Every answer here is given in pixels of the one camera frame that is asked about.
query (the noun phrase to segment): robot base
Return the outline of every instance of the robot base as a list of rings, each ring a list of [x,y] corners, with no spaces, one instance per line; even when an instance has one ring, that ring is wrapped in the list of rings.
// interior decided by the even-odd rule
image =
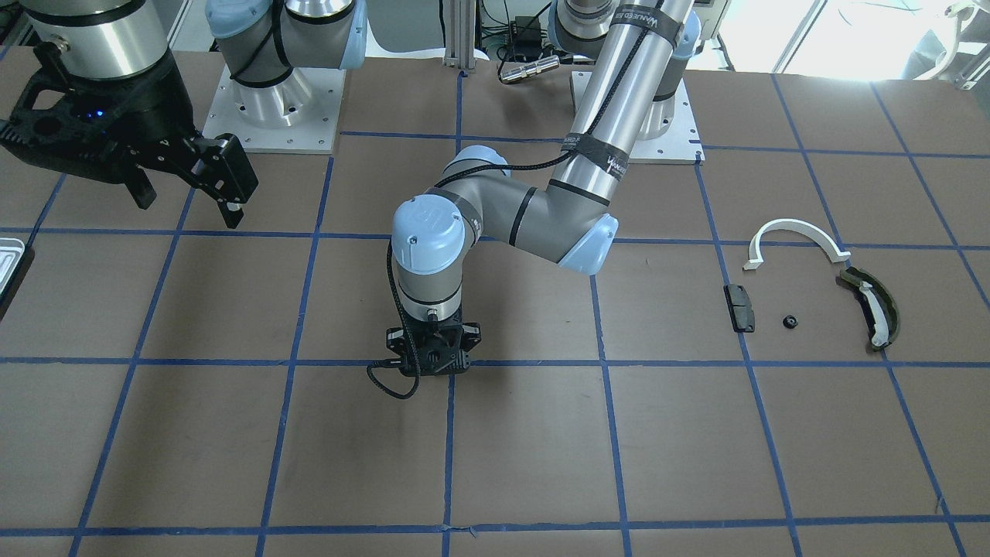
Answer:
[[[574,106],[580,104],[590,80],[590,71],[571,72],[570,90],[574,98]],[[687,98],[687,88],[683,80],[677,85],[674,96],[677,110],[670,121],[670,127],[665,134],[656,139],[637,140],[629,155],[630,163],[694,165],[699,158],[702,161],[705,159],[705,150],[701,147],[698,125],[694,121],[694,111]]]
[[[317,67],[299,67],[296,71],[303,73],[315,96],[314,104],[306,107],[305,119],[284,128],[262,128],[248,122],[239,113],[236,93],[231,86],[231,71],[224,67],[203,125],[204,135],[235,134],[248,153],[331,155],[341,116],[346,73],[342,69]]]

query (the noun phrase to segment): black cable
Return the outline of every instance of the black cable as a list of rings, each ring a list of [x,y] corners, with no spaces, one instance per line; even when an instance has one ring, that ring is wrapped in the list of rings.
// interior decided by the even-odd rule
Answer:
[[[722,34],[716,34],[715,39],[719,42],[718,50],[722,51],[722,56],[726,58],[726,69],[728,71],[736,71],[736,65],[733,64],[733,60],[729,57],[729,48],[726,47],[726,42],[722,39]]]
[[[492,17],[491,12],[488,11],[488,7],[485,6],[485,0],[481,0],[481,9],[485,12],[485,15],[488,16],[488,19],[492,20],[493,22],[495,22],[495,23],[497,23],[499,25],[505,25],[505,26],[508,26],[509,25],[508,23],[502,23],[502,22],[498,21],[497,19],[495,19],[494,17]]]
[[[406,314],[402,309],[402,301],[399,299],[399,290],[395,286],[395,277],[392,276],[392,242],[388,242],[388,249],[385,250],[385,269],[388,273],[388,287],[392,290],[392,301],[395,302],[395,308],[399,312],[399,322],[402,323],[402,334],[406,339],[406,353],[412,355],[413,368],[416,370],[416,378],[413,381],[413,386],[408,392],[401,393],[396,392],[388,387],[386,387],[377,377],[374,376],[372,370],[384,369],[384,368],[395,368],[401,365],[402,361],[398,363],[395,360],[379,360],[377,362],[372,362],[368,364],[365,371],[368,374],[368,378],[374,383],[376,387],[381,389],[385,394],[398,398],[400,400],[405,400],[416,394],[416,390],[420,387],[420,377],[423,374],[423,369],[420,368],[420,354],[416,348],[416,344],[413,343],[413,336],[409,333],[409,323],[406,322]]]
[[[547,2],[546,5],[543,6],[539,10],[539,12],[537,12],[537,15],[533,16],[532,18],[530,18],[530,23],[526,24],[526,27],[524,27],[522,31],[518,31],[517,30],[516,36],[518,37],[518,36],[522,35],[523,33],[525,33],[526,31],[528,31],[530,29],[530,26],[533,24],[533,22],[539,21],[540,20],[540,16],[546,10],[548,10],[549,7],[552,4],[553,4],[553,2]],[[506,15],[506,17],[509,16],[509,6],[508,5],[506,5],[506,7],[505,7],[505,15]],[[509,33],[509,46],[512,49],[512,61],[517,61],[516,60],[516,42],[513,41],[513,38],[512,38],[512,27],[511,26],[509,27],[508,33]],[[506,48],[505,54],[507,55],[508,53],[509,53],[509,48]],[[498,64],[498,72],[495,73],[495,76],[498,77],[499,82],[502,83],[503,85],[509,85],[510,83],[507,83],[504,79],[502,79],[502,68],[505,67],[506,59],[503,58],[503,57],[501,57],[501,56],[498,56],[498,51],[495,51],[495,56],[498,57],[500,60],[502,60]]]
[[[440,0],[440,35],[444,38],[444,48],[446,48],[446,23],[444,23],[444,0]]]
[[[656,3],[656,8],[659,9],[659,7],[662,4],[663,4],[663,0],[658,0]],[[543,13],[544,10],[546,10],[548,7],[549,4],[547,4],[542,10],[540,10],[540,14]],[[612,98],[615,96],[616,91],[619,89],[619,83],[622,82],[622,78],[626,76],[626,71],[629,69],[630,64],[633,63],[633,58],[635,58],[636,54],[640,51],[640,46],[643,44],[643,40],[646,38],[647,34],[649,34],[649,30],[643,28],[643,30],[640,32],[640,35],[636,37],[636,42],[633,43],[633,47],[626,55],[626,59],[623,60],[623,64],[619,68],[618,73],[616,73],[616,78],[612,81],[612,85],[609,87],[609,91],[605,95],[605,99],[602,100],[602,106],[598,108],[598,112],[595,113],[595,118],[591,121],[591,124],[588,126],[587,131],[584,132],[584,135],[590,136],[592,132],[595,131],[595,128],[598,127],[598,124],[601,122],[602,118],[605,116],[605,110],[609,107],[609,104],[612,103]],[[505,65],[504,59],[502,60],[502,63],[499,64],[499,69],[498,69],[499,81],[502,81],[503,65]],[[557,157],[552,161],[539,163],[537,165],[481,165],[480,167],[473,167],[467,170],[462,170],[460,172],[451,174],[446,178],[440,180],[436,184],[434,184],[434,187],[444,187],[445,185],[451,183],[452,181],[459,180],[461,178],[470,176],[476,172],[481,172],[484,170],[539,170],[542,168],[554,167],[556,165],[559,165],[560,163],[563,163],[564,161],[569,160],[570,158],[574,157],[576,154],[577,153],[574,151],[568,151],[567,153],[564,153],[563,155]]]
[[[245,64],[241,66],[241,69],[231,73],[231,79],[237,79],[238,77],[241,77],[241,74],[247,71],[248,68],[251,67],[251,65],[254,63],[254,61],[257,60],[258,55],[261,54],[261,50],[264,49],[264,46],[268,44],[268,41],[271,41],[271,38],[275,34],[275,30],[278,29],[279,22],[281,21],[282,5],[283,2],[280,1],[276,1],[272,3],[271,25],[268,27],[268,32],[264,34],[264,37],[261,39],[261,42],[258,43],[257,47],[254,48],[254,52],[250,54]]]

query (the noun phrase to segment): silver cylindrical sensor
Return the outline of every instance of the silver cylindrical sensor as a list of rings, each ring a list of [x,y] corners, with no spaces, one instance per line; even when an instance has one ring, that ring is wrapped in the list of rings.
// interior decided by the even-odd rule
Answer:
[[[526,79],[527,77],[533,77],[534,75],[539,75],[545,71],[550,71],[559,67],[560,56],[553,55],[540,58],[529,63],[524,63],[519,67],[514,67],[503,71],[499,74],[499,77],[503,83],[516,83]]]

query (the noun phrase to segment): white curved plastic part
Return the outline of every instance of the white curved plastic part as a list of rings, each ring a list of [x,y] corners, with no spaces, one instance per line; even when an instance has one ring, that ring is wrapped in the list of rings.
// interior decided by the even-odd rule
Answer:
[[[840,251],[839,246],[836,245],[832,237],[814,224],[798,219],[776,219],[759,227],[759,232],[752,237],[752,240],[749,242],[749,261],[742,266],[743,271],[753,271],[763,264],[763,254],[759,249],[759,241],[763,238],[763,234],[771,230],[790,230],[791,232],[797,232],[811,238],[819,247],[825,250],[832,263],[848,261],[849,257],[852,256],[850,252]]]

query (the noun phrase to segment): grid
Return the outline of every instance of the grid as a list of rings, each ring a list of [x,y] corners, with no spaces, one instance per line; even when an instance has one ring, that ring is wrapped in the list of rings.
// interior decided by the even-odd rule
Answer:
[[[6,54],[6,50],[0,53],[0,59]],[[366,131],[343,131],[344,136],[356,136],[356,137],[388,137],[388,138],[405,138],[411,140],[418,139],[445,139],[454,140],[455,148],[459,151],[461,148],[461,143],[465,141],[477,142],[505,142],[505,143],[559,143],[558,138],[529,138],[529,139],[519,139],[519,138],[509,138],[509,137],[487,137],[487,136],[471,136],[462,133],[462,111],[463,111],[463,82],[467,78],[467,75],[462,73],[456,77],[456,130],[454,134],[404,134],[404,133],[384,133],[384,132],[366,132]],[[895,123],[893,117],[891,117],[890,112],[884,104],[884,100],[876,89],[875,85],[871,86],[874,96],[883,111],[889,125],[891,126],[894,134],[896,135],[903,152],[864,152],[864,151],[834,151],[834,150],[815,150],[807,149],[802,143],[801,137],[798,133],[798,128],[791,116],[788,108],[788,104],[784,98],[781,91],[780,85],[775,76],[771,76],[774,88],[777,93],[778,100],[781,103],[784,114],[787,118],[790,129],[794,135],[794,139],[798,145],[796,149],[789,148],[767,148],[767,147],[738,147],[738,146],[718,146],[718,145],[705,145],[705,149],[710,151],[718,150],[734,150],[734,151],[744,151],[744,152],[780,152],[780,153],[795,153],[800,154],[802,159],[807,166],[807,170],[811,181],[815,185],[816,192],[821,201],[822,207],[828,218],[829,225],[833,237],[836,239],[838,245],[842,249],[847,248],[859,248],[864,250],[871,249],[882,249],[882,250],[917,250],[917,251],[953,251],[956,252],[961,259],[970,279],[972,282],[972,287],[976,289],[981,297],[985,308],[990,310],[990,301],[988,301],[986,290],[978,279],[976,273],[974,272],[972,265],[967,259],[967,254],[973,252],[985,252],[990,251],[990,246],[987,245],[962,245],[956,240],[956,236],[949,227],[948,221],[942,214],[938,203],[934,195],[932,194],[928,184],[925,181],[922,171],[919,169],[916,159],[990,159],[990,155],[966,155],[966,154],[937,154],[937,153],[912,153],[909,151],[907,144],[905,143],[900,131],[898,130],[897,124]],[[916,173],[918,180],[925,191],[925,195],[932,204],[933,209],[939,217],[939,221],[945,230],[949,238],[948,244],[885,244],[885,243],[846,243],[842,240],[840,230],[833,218],[833,213],[830,210],[828,200],[819,184],[819,180],[816,177],[815,170],[812,161],[809,158],[809,154],[828,154],[828,155],[860,155],[860,156],[876,156],[876,157],[892,157],[892,158],[906,158],[913,171]],[[336,240],[385,240],[388,239],[387,235],[384,234],[355,234],[355,233],[330,233],[322,231],[322,224],[324,219],[325,208],[327,206],[328,196],[331,189],[331,175],[334,169],[334,159],[330,158],[323,184],[322,195],[320,198],[320,208],[317,213],[317,219],[313,231],[311,233],[303,232],[283,232],[283,231],[262,231],[262,232],[250,232],[250,231],[210,231],[210,230],[186,230],[185,223],[186,218],[189,214],[190,207],[193,202],[194,192],[190,191],[186,196],[182,211],[180,213],[178,222],[176,223],[174,229],[164,230],[164,229],[151,229],[151,230],[139,230],[139,229],[90,229],[90,228],[45,228],[44,223],[46,217],[48,216],[50,209],[58,196],[62,184],[65,180],[65,175],[59,177],[57,182],[52,188],[51,195],[45,204],[44,209],[39,215],[37,222],[31,228],[27,227],[2,227],[0,232],[4,233],[26,233],[30,234],[28,244],[34,244],[37,236],[40,233],[43,234],[93,234],[93,235],[152,235],[152,236],[163,236],[170,237],[170,245],[167,250],[167,254],[164,258],[164,262],[161,266],[161,271],[158,276],[156,286],[154,288],[153,296],[151,297],[150,305],[145,315],[143,326],[141,329],[141,334],[137,345],[135,346],[133,356],[131,358],[80,358],[80,357],[21,357],[21,356],[2,356],[0,355],[0,363],[18,363],[18,364],[47,364],[47,363],[67,363],[73,365],[98,365],[98,364],[111,364],[111,365],[126,365],[127,374],[124,380],[123,386],[120,391],[120,395],[117,400],[117,405],[113,413],[110,428],[106,435],[106,441],[103,445],[103,449],[100,455],[99,462],[96,467],[96,473],[92,479],[92,483],[88,492],[88,496],[85,501],[82,514],[79,517],[78,525],[75,528],[0,528],[0,538],[2,537],[43,537],[43,536],[59,536],[59,537],[71,537],[72,543],[69,549],[69,556],[75,556],[79,551],[79,546],[84,537],[90,536],[130,536],[130,535],[209,535],[209,536],[223,536],[223,535],[236,535],[236,536],[256,536],[256,549],[255,555],[260,557],[264,554],[265,543],[267,536],[270,535],[301,535],[301,534],[378,534],[378,533],[410,533],[410,534],[435,534],[442,537],[442,555],[446,557],[450,553],[450,540],[456,535],[470,535],[474,532],[507,532],[507,531],[553,531],[553,530],[612,530],[619,531],[622,534],[624,552],[627,556],[633,555],[633,542],[631,540],[631,531],[636,530],[665,530],[665,529],[719,529],[719,528],[746,528],[746,527],[786,527],[790,534],[791,542],[793,545],[794,553],[798,556],[802,555],[801,543],[799,539],[799,526],[827,526],[827,525],[854,525],[854,524],[923,524],[923,523],[936,523],[944,524],[949,530],[952,540],[959,555],[966,555],[966,550],[963,546],[962,540],[956,529],[956,525],[959,523],[976,523],[976,522],[990,522],[990,514],[954,514],[949,510],[948,501],[942,494],[942,490],[939,484],[939,480],[936,477],[935,471],[932,467],[926,448],[922,442],[921,436],[915,426],[914,419],[912,417],[911,409],[904,397],[901,389],[901,385],[898,381],[897,370],[899,368],[972,368],[972,369],[987,369],[990,368],[990,362],[963,362],[963,361],[895,361],[887,357],[886,354],[882,355],[882,360],[863,360],[863,361],[780,361],[780,360],[755,360],[750,357],[749,349],[746,343],[746,338],[742,333],[738,333],[738,342],[740,349],[742,351],[742,358],[740,360],[696,360],[696,361],[682,361],[682,360],[669,360],[669,361],[658,361],[658,360],[613,360],[609,359],[606,355],[605,343],[604,343],[604,333],[601,318],[601,307],[599,301],[599,291],[598,284],[595,277],[590,278],[588,286],[588,294],[591,298],[594,321],[595,321],[595,333],[598,341],[598,359],[597,360],[482,360],[475,363],[478,367],[503,367],[503,366],[525,366],[525,367],[540,367],[540,366],[553,366],[553,367],[597,367],[601,370],[602,381],[604,385],[605,393],[605,403],[606,412],[608,416],[608,428],[609,436],[611,441],[611,454],[614,466],[615,482],[617,486],[617,491],[615,497],[619,509],[619,520],[618,521],[601,521],[601,522],[589,522],[580,524],[571,523],[551,523],[551,522],[541,522],[541,523],[481,523],[474,524],[468,527],[455,527],[450,524],[451,520],[451,492],[452,492],[452,476],[453,476],[453,438],[454,438],[454,408],[456,400],[456,388],[457,379],[456,377],[448,378],[447,384],[447,397],[446,397],[446,424],[445,424],[445,481],[444,481],[444,521],[441,524],[390,524],[390,525],[270,525],[271,511],[273,500],[276,497],[276,480],[278,478],[278,472],[280,467],[280,459],[282,455],[282,448],[285,440],[286,425],[291,419],[289,415],[290,402],[293,396],[293,385],[295,380],[295,372],[297,367],[352,367],[352,366],[364,366],[370,362],[370,360],[354,360],[354,359],[340,359],[340,360],[313,360],[313,359],[303,359],[299,357],[300,354],[300,343],[303,337],[303,331],[306,321],[307,305],[309,301],[309,294],[313,281],[314,266],[316,264],[317,252],[321,240],[326,239],[336,239]],[[618,238],[616,240],[617,244],[671,244],[671,245],[694,245],[694,246],[712,246],[715,254],[718,258],[719,268],[722,274],[722,279],[724,283],[729,283],[730,274],[729,268],[726,263],[726,255],[724,248],[727,246],[746,246],[748,245],[748,240],[744,239],[726,239],[723,240],[719,235],[718,227],[716,225],[715,215],[712,210],[711,201],[709,199],[708,191],[706,190],[705,178],[704,178],[704,168],[700,164],[694,166],[694,173],[697,178],[698,188],[701,197],[704,202],[705,212],[708,219],[708,225],[711,231],[711,240],[698,240],[698,239],[683,239],[683,238]],[[155,311],[157,309],[158,301],[160,299],[162,289],[165,284],[166,277],[168,276],[169,269],[171,267],[176,248],[178,246],[179,240],[183,237],[195,237],[195,236],[229,236],[229,237],[258,237],[258,238],[299,238],[299,239],[309,239],[310,249],[308,263],[305,271],[305,279],[303,282],[302,295],[299,300],[299,317],[296,323],[295,332],[292,341],[292,348],[290,356],[287,360],[271,360],[271,359],[253,359],[253,360],[241,360],[241,359],[173,359],[173,358],[146,358],[142,356],[142,351],[144,348],[145,340],[149,334],[149,328],[151,326],[152,319],[154,317]],[[766,246],[787,246],[787,247],[807,247],[817,249],[817,245],[808,242],[772,242],[765,241],[763,245]],[[274,448],[271,458],[270,473],[268,476],[267,486],[265,490],[263,513],[260,517],[259,526],[255,527],[188,527],[181,524],[176,524],[174,526],[168,527],[94,527],[88,524],[90,512],[93,508],[94,502],[96,500],[97,493],[100,488],[101,479],[106,468],[107,460],[110,456],[110,451],[113,446],[115,435],[117,433],[117,427],[120,423],[121,415],[124,410],[125,403],[128,398],[129,390],[132,384],[132,379],[134,378],[135,371],[139,366],[145,365],[168,365],[168,366],[242,366],[242,367],[271,367],[271,366],[281,366],[287,368],[287,376],[284,389],[284,398],[281,404],[281,410],[279,413],[279,421],[277,427],[277,435],[275,438]],[[784,509],[785,516],[783,518],[767,518],[767,519],[729,519],[729,520],[664,520],[664,521],[636,521],[630,520],[627,513],[626,505],[626,491],[624,486],[624,475],[622,468],[622,455],[620,451],[619,443],[619,432],[616,423],[616,412],[615,403],[613,400],[612,393],[612,382],[610,377],[610,370],[613,368],[622,367],[632,367],[632,366],[649,366],[649,367],[668,367],[668,368],[717,368],[717,367],[743,367],[746,369],[746,374],[748,376],[749,384],[752,390],[752,396],[756,408],[759,414],[760,424],[762,426],[763,434],[765,436],[766,448],[769,452],[770,459],[773,465],[773,472],[777,487],[781,494],[782,505]],[[924,463],[926,473],[931,482],[932,489],[936,494],[939,501],[940,514],[935,515],[882,515],[882,516],[828,516],[828,517],[795,517],[794,512],[791,508],[791,502],[788,496],[787,482],[784,477],[783,468],[781,467],[777,447],[774,442],[774,437],[770,428],[769,418],[767,417],[763,395],[761,392],[759,381],[757,380],[755,368],[879,368],[886,371],[891,388],[897,395],[897,400],[900,404],[900,408],[904,414],[904,418],[908,424],[912,438],[917,447],[919,456]]]

